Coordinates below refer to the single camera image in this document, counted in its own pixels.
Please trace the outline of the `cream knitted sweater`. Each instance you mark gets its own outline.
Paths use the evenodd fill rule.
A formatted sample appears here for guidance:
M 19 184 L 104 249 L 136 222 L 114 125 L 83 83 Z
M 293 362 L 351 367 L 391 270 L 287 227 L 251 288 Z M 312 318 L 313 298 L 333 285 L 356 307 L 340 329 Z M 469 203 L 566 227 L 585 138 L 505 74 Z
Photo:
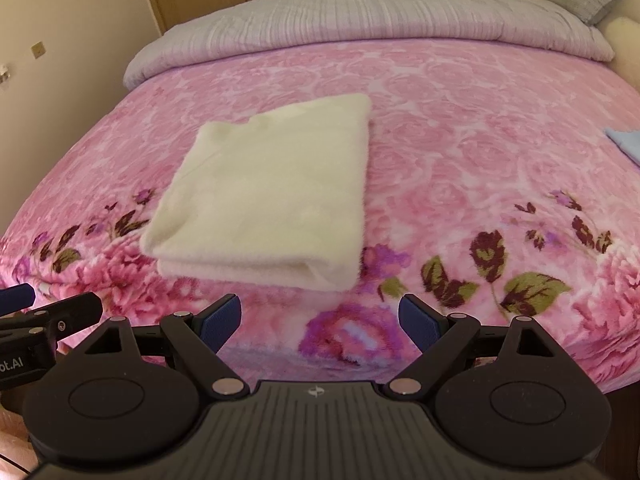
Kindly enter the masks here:
M 206 122 L 140 249 L 160 274 L 342 292 L 364 237 L 371 99 L 328 96 Z

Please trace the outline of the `pink rose pattern blanket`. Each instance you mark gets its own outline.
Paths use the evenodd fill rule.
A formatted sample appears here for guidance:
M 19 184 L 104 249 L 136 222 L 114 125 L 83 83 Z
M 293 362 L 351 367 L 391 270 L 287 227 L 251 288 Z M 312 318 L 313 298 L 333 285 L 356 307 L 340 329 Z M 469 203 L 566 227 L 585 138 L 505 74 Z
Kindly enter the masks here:
M 342 294 L 163 278 L 139 237 L 210 120 L 322 96 L 373 103 L 359 284 Z M 314 44 L 157 75 L 54 167 L 1 240 L 1 283 L 95 292 L 154 324 L 239 296 L 246 380 L 387 377 L 416 356 L 405 292 L 488 325 L 532 314 L 606 391 L 639 378 L 639 170 L 606 132 L 639 96 L 606 66 L 490 42 Z

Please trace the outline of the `light blue folded cloth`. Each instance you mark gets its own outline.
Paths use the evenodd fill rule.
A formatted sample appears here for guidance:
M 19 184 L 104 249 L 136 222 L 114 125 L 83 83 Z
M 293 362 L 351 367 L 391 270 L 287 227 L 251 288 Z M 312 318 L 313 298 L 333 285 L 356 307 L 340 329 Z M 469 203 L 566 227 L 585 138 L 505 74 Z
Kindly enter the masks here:
M 623 152 L 637 167 L 640 167 L 640 131 L 617 131 L 611 128 L 604 130 L 605 135 Z

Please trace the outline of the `grey white ribbed duvet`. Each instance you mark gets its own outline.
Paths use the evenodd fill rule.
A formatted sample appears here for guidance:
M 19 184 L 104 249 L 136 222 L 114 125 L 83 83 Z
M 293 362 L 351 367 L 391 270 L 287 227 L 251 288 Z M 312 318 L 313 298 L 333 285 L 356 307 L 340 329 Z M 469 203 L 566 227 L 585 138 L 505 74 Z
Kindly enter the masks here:
M 169 29 L 134 56 L 122 83 L 134 90 L 172 68 L 308 44 L 411 38 L 614 58 L 599 29 L 546 0 L 252 0 Z

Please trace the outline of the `beige wall socket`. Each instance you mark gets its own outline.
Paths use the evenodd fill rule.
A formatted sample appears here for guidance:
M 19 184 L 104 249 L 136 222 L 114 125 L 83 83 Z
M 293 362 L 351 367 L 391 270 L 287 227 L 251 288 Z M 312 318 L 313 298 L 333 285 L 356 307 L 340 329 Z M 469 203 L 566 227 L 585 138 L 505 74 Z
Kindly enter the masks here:
M 30 50 L 32 50 L 32 56 L 34 58 L 41 58 L 46 53 L 46 47 L 41 41 L 34 44 Z

